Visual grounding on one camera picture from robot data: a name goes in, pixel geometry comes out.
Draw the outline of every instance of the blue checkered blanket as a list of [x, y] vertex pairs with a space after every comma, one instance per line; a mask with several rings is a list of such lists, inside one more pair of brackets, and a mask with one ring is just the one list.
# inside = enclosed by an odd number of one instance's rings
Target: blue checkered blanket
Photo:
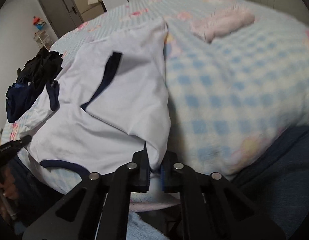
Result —
[[[234, 4], [247, 7], [255, 23], [211, 44], [192, 35], [192, 20]], [[82, 44], [157, 17], [169, 29], [164, 51], [172, 122], [168, 149], [184, 163], [197, 172], [219, 171], [231, 178], [287, 127], [309, 124], [309, 28], [245, 0], [130, 2], [84, 23], [51, 50], [64, 54], [63, 64], [70, 64]], [[22, 125], [7, 123], [2, 142], [17, 138]], [[43, 169], [26, 150], [19, 157], [59, 192], [80, 181], [71, 171]], [[164, 202], [156, 194], [132, 195], [132, 201]]]

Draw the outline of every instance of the metal screw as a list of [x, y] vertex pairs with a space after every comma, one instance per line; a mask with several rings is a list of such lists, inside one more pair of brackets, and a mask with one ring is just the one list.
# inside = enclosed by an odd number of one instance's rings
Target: metal screw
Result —
[[136, 163], [128, 163], [127, 164], [127, 167], [128, 169], [132, 170], [132, 169], [135, 169], [138, 165]]
[[176, 170], [181, 170], [184, 166], [182, 163], [175, 163], [173, 165], [173, 167], [176, 169]]
[[90, 175], [89, 175], [89, 179], [91, 179], [91, 180], [99, 179], [99, 177], [100, 177], [100, 175], [97, 172], [90, 173]]
[[211, 178], [213, 179], [221, 179], [222, 175], [218, 172], [214, 172], [213, 174], [211, 174]]

